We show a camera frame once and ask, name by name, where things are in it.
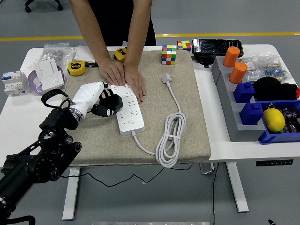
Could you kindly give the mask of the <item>person's left hand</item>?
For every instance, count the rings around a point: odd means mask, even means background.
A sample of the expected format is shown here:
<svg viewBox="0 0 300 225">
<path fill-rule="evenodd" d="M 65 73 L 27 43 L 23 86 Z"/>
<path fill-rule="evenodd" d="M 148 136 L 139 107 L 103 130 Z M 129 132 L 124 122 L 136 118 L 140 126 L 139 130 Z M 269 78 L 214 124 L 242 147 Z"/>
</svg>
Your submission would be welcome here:
<svg viewBox="0 0 300 225">
<path fill-rule="evenodd" d="M 124 72 L 125 81 L 131 87 L 138 103 L 143 102 L 146 96 L 146 88 L 142 75 L 138 72 L 137 68 L 131 66 L 124 66 Z"/>
</svg>

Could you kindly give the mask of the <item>person's right hand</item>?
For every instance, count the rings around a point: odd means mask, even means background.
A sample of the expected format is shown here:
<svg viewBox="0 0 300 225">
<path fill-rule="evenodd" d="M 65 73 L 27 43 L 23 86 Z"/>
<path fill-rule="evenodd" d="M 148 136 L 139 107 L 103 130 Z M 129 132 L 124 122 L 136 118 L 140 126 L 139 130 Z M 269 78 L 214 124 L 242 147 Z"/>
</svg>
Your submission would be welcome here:
<svg viewBox="0 0 300 225">
<path fill-rule="evenodd" d="M 123 86 L 125 81 L 125 72 L 120 62 L 111 58 L 104 58 L 97 62 L 100 74 L 107 81 L 115 86 Z"/>
</svg>

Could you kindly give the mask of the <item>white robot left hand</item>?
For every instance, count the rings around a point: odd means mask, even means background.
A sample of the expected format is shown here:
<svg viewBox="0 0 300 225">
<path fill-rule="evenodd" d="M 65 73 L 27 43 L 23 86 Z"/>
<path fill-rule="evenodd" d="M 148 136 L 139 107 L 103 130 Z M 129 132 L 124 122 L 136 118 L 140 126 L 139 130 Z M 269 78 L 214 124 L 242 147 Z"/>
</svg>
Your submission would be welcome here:
<svg viewBox="0 0 300 225">
<path fill-rule="evenodd" d="M 82 85 L 72 99 L 70 112 L 78 121 L 86 118 L 87 112 L 108 117 L 117 113 L 120 98 L 107 83 L 93 82 Z"/>
</svg>

